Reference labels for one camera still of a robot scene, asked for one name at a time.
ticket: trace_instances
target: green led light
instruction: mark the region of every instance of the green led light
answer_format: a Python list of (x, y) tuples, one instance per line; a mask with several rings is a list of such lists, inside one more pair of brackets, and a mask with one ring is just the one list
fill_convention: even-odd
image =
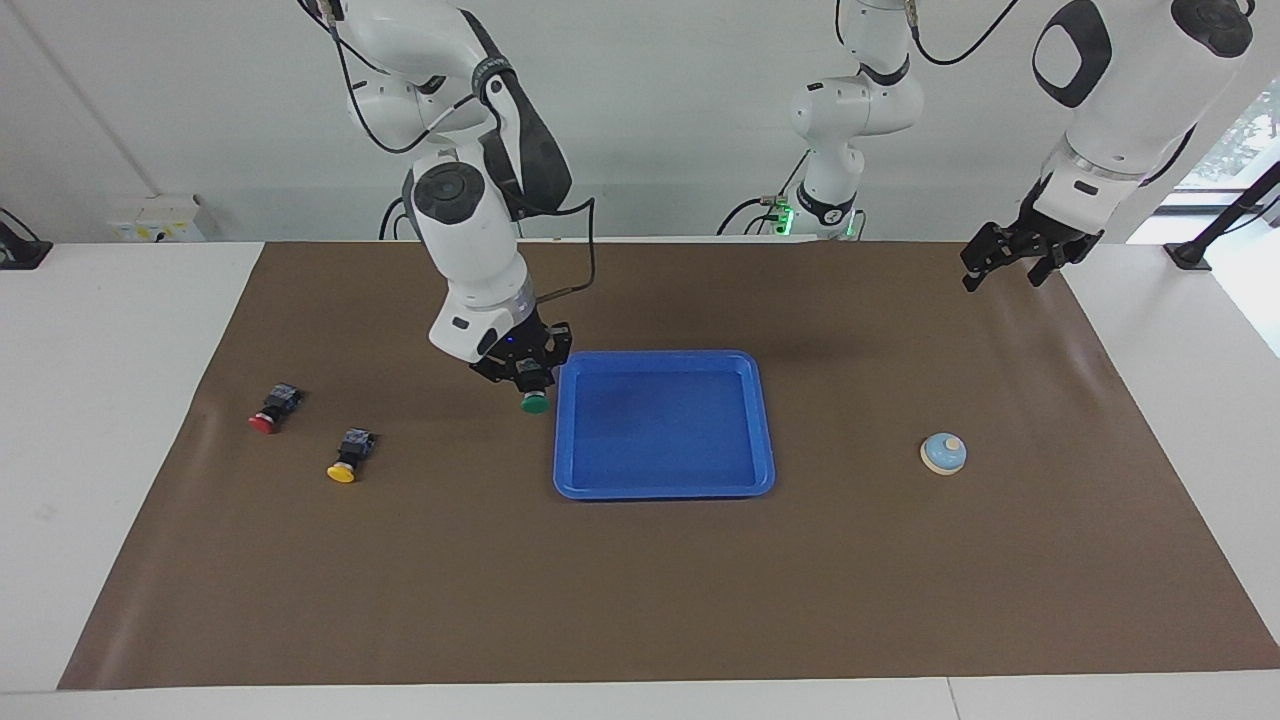
[[(858, 222), (858, 217), (861, 215), (863, 222)], [(867, 213), (861, 210), (854, 210), (854, 214), (849, 218), (849, 227), (845, 228), (845, 237), (860, 236), (863, 228), (867, 227)]]
[(795, 210), (786, 208), (782, 210), (782, 222), (778, 223), (778, 234), (791, 234), (791, 225), (795, 224), (796, 213)]

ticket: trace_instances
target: white wall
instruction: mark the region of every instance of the white wall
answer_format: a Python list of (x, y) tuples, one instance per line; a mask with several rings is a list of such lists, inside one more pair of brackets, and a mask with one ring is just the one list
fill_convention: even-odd
[[(1061, 3), (1024, 0), (956, 68), (916, 59), (924, 119), (863, 142), (870, 237), (966, 240), (1011, 219), (1070, 117), (1029, 70)], [(600, 193), (602, 234), (713, 232), (737, 201), (776, 191), (804, 149), (786, 120), (791, 92), (855, 69), (828, 0), (466, 6), (564, 146), (575, 197)], [(1000, 6), (928, 3), (925, 42), (954, 54)], [(1248, 68), (1180, 170), (1280, 69), (1280, 8), (1260, 3), (1254, 27)], [(228, 240), (369, 238), (404, 174), (348, 123), (333, 47), (292, 0), (0, 0), (0, 202), (54, 240), (109, 238), (97, 222), (108, 199), (148, 186), (198, 193)], [(1121, 211), (1112, 238), (1174, 176)], [(581, 234), (580, 222), (526, 231)]]

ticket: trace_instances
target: black clamp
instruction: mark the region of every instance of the black clamp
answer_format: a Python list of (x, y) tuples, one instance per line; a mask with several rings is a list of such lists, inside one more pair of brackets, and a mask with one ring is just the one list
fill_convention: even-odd
[(1021, 213), (1012, 225), (1002, 228), (996, 223), (987, 223), (964, 246), (960, 259), (968, 270), (964, 278), (965, 290), (977, 292), (988, 274), (1023, 258), (1039, 258), (1027, 273), (1032, 284), (1039, 287), (1053, 270), (1066, 266), (1068, 263), (1084, 261), (1093, 246), (1102, 240), (1101, 232), (1085, 234), (1033, 208), (1047, 182), (1046, 178), (1032, 188), (1023, 200)]
[(509, 380), (525, 393), (521, 407), (530, 414), (550, 409), (547, 388), (556, 384), (553, 369), (568, 360), (573, 332), (568, 323), (544, 325), (538, 310), (493, 343), (471, 369), (490, 382)]

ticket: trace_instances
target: green button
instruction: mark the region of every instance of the green button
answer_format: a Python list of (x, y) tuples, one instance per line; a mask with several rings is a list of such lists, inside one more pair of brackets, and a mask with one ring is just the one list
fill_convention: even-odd
[(545, 395), (526, 395), (520, 409), (530, 415), (541, 415), (552, 409), (552, 401)]

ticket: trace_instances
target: electrical box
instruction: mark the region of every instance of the electrical box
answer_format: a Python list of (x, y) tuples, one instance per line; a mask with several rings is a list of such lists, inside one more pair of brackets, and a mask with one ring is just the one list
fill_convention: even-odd
[(111, 224), (115, 240), (120, 242), (140, 242), (137, 223), (141, 214), (141, 208), (114, 208), (108, 222)]
[(111, 228), (116, 238), (132, 242), (204, 242), (214, 232), (209, 213), (186, 195), (120, 202)]

